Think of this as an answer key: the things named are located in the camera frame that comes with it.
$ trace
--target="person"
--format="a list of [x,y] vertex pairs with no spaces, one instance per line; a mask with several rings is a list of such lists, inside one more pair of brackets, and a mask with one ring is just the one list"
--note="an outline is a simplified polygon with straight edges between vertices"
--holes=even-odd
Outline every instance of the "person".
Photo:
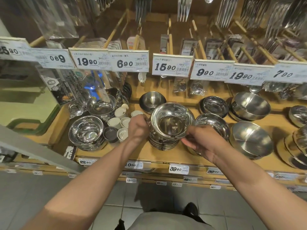
[[[182,142],[225,174],[268,229],[307,228],[307,203],[236,151],[213,128],[189,126],[187,134]],[[22,229],[88,230],[130,155],[148,135],[146,116],[132,117],[128,138],[69,182]],[[189,228],[213,229],[187,216],[160,212],[141,214],[129,229]]]

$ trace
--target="tile floor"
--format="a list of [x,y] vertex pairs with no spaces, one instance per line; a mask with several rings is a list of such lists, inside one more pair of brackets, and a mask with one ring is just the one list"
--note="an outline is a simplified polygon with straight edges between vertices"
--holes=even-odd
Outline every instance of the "tile floor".
[[[0,172],[0,230],[20,229],[69,181],[63,176]],[[198,206],[201,218],[216,230],[266,229],[236,191],[119,181],[90,229],[113,230],[120,218],[128,229],[152,208],[177,212],[189,202]]]

